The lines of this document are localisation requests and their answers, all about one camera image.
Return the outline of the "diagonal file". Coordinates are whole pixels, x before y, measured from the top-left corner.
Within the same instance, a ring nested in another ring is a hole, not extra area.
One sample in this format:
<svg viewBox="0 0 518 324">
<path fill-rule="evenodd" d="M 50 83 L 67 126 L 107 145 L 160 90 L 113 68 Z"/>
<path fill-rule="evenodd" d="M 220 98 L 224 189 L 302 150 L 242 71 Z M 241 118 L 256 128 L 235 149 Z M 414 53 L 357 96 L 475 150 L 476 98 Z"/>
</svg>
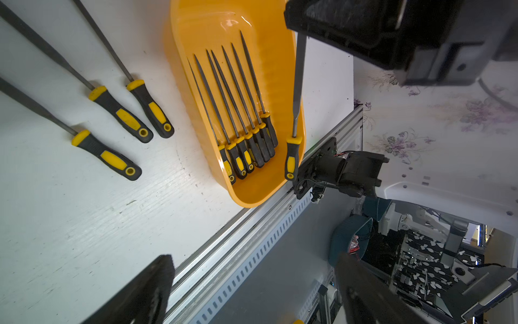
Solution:
<svg viewBox="0 0 518 324">
<path fill-rule="evenodd" d="M 71 144 L 74 147 L 81 148 L 91 155 L 102 161 L 107 167 L 115 173 L 123 176 L 130 181 L 136 181 L 142 175 L 142 169 L 132 160 L 122 155 L 118 151 L 108 147 L 97 139 L 89 130 L 81 132 L 75 131 L 73 128 L 56 118 L 50 111 L 44 108 L 41 104 L 30 98 L 28 95 L 11 85 L 8 81 L 1 78 L 1 92 L 6 94 L 11 99 L 17 101 L 25 108 L 31 110 L 33 113 L 51 121 L 55 125 L 70 133 L 73 138 Z"/>
</svg>

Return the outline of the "yellow plastic storage box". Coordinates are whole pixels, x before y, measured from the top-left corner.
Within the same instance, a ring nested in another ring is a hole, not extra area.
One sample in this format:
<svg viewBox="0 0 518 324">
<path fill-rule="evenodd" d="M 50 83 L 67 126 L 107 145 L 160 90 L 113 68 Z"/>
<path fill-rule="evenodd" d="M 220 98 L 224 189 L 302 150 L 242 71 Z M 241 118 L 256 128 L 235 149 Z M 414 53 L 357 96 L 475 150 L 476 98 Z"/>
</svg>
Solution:
<svg viewBox="0 0 518 324">
<path fill-rule="evenodd" d="M 295 35 L 284 1 L 172 1 L 165 52 L 213 177 L 240 206 L 287 182 L 294 119 Z"/>
</svg>

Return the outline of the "file tool moved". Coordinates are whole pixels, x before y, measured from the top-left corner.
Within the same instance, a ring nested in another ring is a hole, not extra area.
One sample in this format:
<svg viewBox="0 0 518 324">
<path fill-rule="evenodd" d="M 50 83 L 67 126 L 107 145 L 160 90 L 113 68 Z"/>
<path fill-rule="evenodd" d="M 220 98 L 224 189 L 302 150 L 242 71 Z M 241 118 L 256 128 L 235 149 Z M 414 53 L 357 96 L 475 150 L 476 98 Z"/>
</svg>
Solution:
<svg viewBox="0 0 518 324">
<path fill-rule="evenodd" d="M 228 82 L 227 82 L 227 80 L 225 78 L 225 74 L 223 72 L 223 69 L 222 69 L 221 65 L 219 64 L 219 61 L 218 61 L 216 55 L 214 54 L 214 51 L 210 51 L 209 57 L 213 58 L 213 62 L 214 62 L 215 67 L 216 67 L 216 69 L 217 69 L 217 71 L 219 73 L 219 78 L 221 79 L 221 82 L 223 83 L 223 86 L 225 87 L 225 90 L 227 92 L 227 96 L 229 97 L 229 100 L 231 101 L 232 107 L 233 107 L 233 109 L 235 111 L 235 115 L 238 117 L 238 120 L 239 120 L 239 122 L 241 124 L 241 127 L 244 130 L 244 136 L 241 136 L 241 134 L 237 131 L 237 126 L 236 126 L 235 120 L 233 119 L 233 114 L 229 112 L 228 113 L 229 117 L 231 119 L 233 127 L 235 128 L 236 139 L 241 139 L 241 143 L 245 144 L 247 155 L 251 159 L 250 164 L 254 163 L 253 169 L 255 167 L 262 168 L 264 166 L 263 155 L 260 152 L 260 149 L 259 149 L 257 143 L 254 141 L 254 138 L 253 138 L 252 134 L 248 132 L 248 129 L 246 128 L 246 125 L 244 124 L 244 121 L 243 121 L 243 119 L 242 119 L 242 117 L 240 115 L 240 111 L 238 109 L 236 100 L 233 97 L 233 93 L 232 93 L 232 91 L 230 89 L 230 86 L 229 86 L 229 84 L 228 84 Z"/>
<path fill-rule="evenodd" d="M 257 94 L 257 97 L 258 97 L 259 102 L 260 102 L 260 108 L 261 108 L 261 112 L 262 112 L 260 114 L 260 119 L 266 124 L 267 132 L 268 132 L 268 135 L 270 136 L 270 138 L 272 140 L 272 144 L 273 144 L 273 146 L 275 148 L 277 148 L 278 145 L 279 145 L 279 141 L 278 141 L 278 138 L 277 138 L 277 134 L 276 134 L 274 125 L 273 125 L 272 120 L 271 120 L 271 113 L 268 112 L 265 109 L 265 107 L 264 107 L 263 96 L 262 96 L 262 93 L 260 91 L 260 87 L 259 87 L 258 80 L 256 78 L 256 73 L 255 73 L 255 70 L 254 70 L 254 65 L 252 63 L 252 58 L 250 56 L 250 52 L 248 50 L 248 46 L 246 44 L 246 40 L 244 38 L 244 35 L 243 35 L 242 31 L 240 31 L 240 37 L 241 37 L 241 43 L 242 43 L 242 47 L 244 49 L 245 57 L 246 57 L 246 60 L 247 60 L 247 63 L 248 63 L 248 67 L 249 67 L 249 70 L 250 70 L 250 74 L 251 74 L 251 77 L 252 77 L 252 81 L 253 81 L 254 87 L 256 89 L 256 94 Z"/>
<path fill-rule="evenodd" d="M 225 91 L 223 90 L 223 85 L 221 81 L 224 81 L 223 77 L 224 75 L 221 74 L 221 68 L 219 67 L 219 63 L 217 59 L 215 59 L 214 53 L 211 51 L 209 52 L 206 50 L 207 57 L 209 59 L 210 66 L 212 68 L 214 79 L 217 82 L 218 88 L 221 93 L 221 97 L 223 98 L 223 102 L 225 105 L 225 109 L 227 111 L 228 118 L 231 122 L 231 125 L 233 127 L 233 131 L 235 133 L 233 144 L 236 146 L 237 151 L 240 155 L 241 161 L 244 163 L 244 169 L 247 173 L 251 173 L 254 170 L 254 164 L 252 163 L 252 158 L 249 155 L 248 149 L 246 147 L 246 144 L 244 142 L 244 138 L 241 137 L 240 133 L 238 132 L 236 123 L 234 122 L 230 106 L 227 100 L 227 96 L 225 94 Z"/>
<path fill-rule="evenodd" d="M 239 82 L 237 81 L 237 77 L 236 77 L 236 74 L 233 70 L 233 67 L 232 67 L 232 64 L 231 64 L 231 61 L 227 55 L 227 52 L 225 51 L 225 47 L 222 47 L 222 50 L 223 50 L 223 54 L 225 56 L 225 61 L 227 63 L 227 66 L 229 68 L 229 71 L 230 71 L 230 74 L 232 76 L 232 79 L 233 79 L 233 83 L 236 87 L 236 90 L 237 90 L 237 93 L 240 97 L 240 101 L 241 101 L 241 104 L 243 105 L 244 107 L 244 111 L 249 119 L 249 124 L 251 126 L 251 135 L 252 135 L 252 139 L 254 140 L 258 150 L 259 150 L 259 153 L 261 155 L 261 157 L 263 158 L 263 164 L 261 166 L 258 166 L 258 167 L 262 167 L 265 163 L 269 162 L 270 160 L 270 155 L 269 155 L 269 152 L 268 152 L 268 149 L 266 147 L 266 144 L 264 143 L 264 140 L 261 138 L 260 134 L 259 134 L 259 129 L 255 126 L 254 122 L 252 121 L 252 118 L 250 116 L 250 113 L 248 111 L 248 106 L 246 105 L 246 100 L 244 98 L 244 95 L 241 91 L 241 88 L 240 88 L 240 84 Z"/>
<path fill-rule="evenodd" d="M 255 106 L 254 98 L 252 96 L 252 91 L 250 90 L 244 69 L 240 62 L 239 55 L 237 54 L 237 50 L 233 43 L 231 43 L 231 48 L 232 48 L 233 56 L 236 61 L 236 65 L 237 65 L 237 68 L 238 68 L 238 71 L 240 74 L 241 82 L 239 82 L 239 84 L 240 84 L 241 91 L 244 95 L 244 98 L 246 100 L 246 105 L 248 106 L 248 111 L 250 113 L 250 116 L 251 116 L 252 121 L 254 122 L 255 126 L 259 129 L 259 134 L 260 134 L 261 138 L 264 140 L 264 143 L 266 144 L 266 147 L 267 147 L 269 155 L 270 155 L 270 160 L 271 160 L 275 156 L 275 149 L 273 148 L 272 140 L 270 139 L 269 135 L 266 132 L 266 124 L 260 119 L 258 112 L 256 111 L 256 106 Z"/>
</svg>

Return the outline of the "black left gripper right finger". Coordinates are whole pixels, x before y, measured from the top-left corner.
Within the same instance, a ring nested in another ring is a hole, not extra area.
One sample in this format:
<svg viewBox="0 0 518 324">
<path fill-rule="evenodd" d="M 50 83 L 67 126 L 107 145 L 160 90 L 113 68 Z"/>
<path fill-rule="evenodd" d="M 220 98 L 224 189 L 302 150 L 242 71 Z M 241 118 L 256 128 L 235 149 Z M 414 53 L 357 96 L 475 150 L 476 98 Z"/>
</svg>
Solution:
<svg viewBox="0 0 518 324">
<path fill-rule="evenodd" d="M 339 254 L 335 275 L 348 323 L 425 323 L 354 256 Z"/>
</svg>

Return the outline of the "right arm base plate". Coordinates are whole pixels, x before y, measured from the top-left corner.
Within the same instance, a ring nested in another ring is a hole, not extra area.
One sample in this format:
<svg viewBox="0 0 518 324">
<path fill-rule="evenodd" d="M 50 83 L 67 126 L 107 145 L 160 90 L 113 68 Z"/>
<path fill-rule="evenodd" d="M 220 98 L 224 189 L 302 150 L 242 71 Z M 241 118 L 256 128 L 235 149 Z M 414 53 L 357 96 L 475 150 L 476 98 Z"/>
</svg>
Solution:
<svg viewBox="0 0 518 324">
<path fill-rule="evenodd" d="M 337 139 L 327 140 L 317 151 L 305 158 L 293 180 L 298 200 L 311 189 L 320 197 L 326 188 L 333 188 L 353 198 L 376 198 L 381 187 L 381 168 L 389 158 L 365 151 L 337 151 Z"/>
</svg>

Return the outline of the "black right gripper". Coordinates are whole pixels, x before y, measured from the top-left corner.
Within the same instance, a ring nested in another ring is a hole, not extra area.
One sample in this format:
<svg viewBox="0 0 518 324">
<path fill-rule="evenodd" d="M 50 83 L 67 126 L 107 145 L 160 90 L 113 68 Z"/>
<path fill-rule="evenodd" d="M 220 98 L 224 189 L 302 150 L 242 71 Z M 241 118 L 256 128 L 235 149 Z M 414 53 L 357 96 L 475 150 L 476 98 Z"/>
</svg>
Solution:
<svg viewBox="0 0 518 324">
<path fill-rule="evenodd" d="M 469 86 L 517 59 L 516 1 L 288 1 L 284 17 L 402 86 Z"/>
</svg>

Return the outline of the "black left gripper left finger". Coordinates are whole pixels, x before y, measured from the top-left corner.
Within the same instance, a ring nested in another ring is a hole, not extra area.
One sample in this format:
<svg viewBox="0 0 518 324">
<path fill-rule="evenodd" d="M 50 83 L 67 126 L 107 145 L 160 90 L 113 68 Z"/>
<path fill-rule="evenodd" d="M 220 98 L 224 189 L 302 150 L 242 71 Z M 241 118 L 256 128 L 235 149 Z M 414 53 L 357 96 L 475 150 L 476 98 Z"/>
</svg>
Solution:
<svg viewBox="0 0 518 324">
<path fill-rule="evenodd" d="M 162 323 L 175 267 L 171 255 L 160 255 L 84 323 Z"/>
</svg>

